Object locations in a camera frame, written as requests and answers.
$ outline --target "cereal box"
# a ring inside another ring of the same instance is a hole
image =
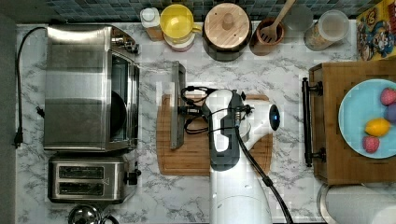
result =
[[[383,0],[357,18],[360,61],[396,59],[396,0]]]

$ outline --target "wooden lid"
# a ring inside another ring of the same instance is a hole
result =
[[[241,7],[223,3],[207,13],[204,26],[206,36],[212,44],[231,49],[242,44],[248,37],[250,20]]]

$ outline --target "toaster slot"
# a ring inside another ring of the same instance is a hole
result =
[[[104,167],[61,166],[59,177],[62,179],[103,179]]]
[[[59,183],[59,194],[62,195],[103,195],[103,184]]]

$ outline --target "wooden tray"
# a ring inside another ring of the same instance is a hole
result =
[[[250,100],[265,100],[265,95],[248,95]],[[170,96],[164,95],[157,118],[157,159],[162,175],[209,175],[209,138],[207,133],[184,133],[184,144],[178,149],[170,148]],[[207,127],[202,119],[195,119],[191,129]],[[271,165],[273,136],[268,134],[250,150],[254,159],[268,173]]]
[[[371,159],[355,152],[338,126],[344,96],[372,78],[396,81],[396,62],[322,63],[310,69],[310,86],[323,83],[323,96],[311,93],[313,152],[326,148],[326,161],[314,159],[315,176],[328,185],[396,181],[396,157]]]

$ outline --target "toaster lever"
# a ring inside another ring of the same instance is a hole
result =
[[[134,169],[132,173],[126,173],[124,177],[124,183],[128,182],[128,185],[137,185],[137,178],[142,174],[142,172],[138,169]]]

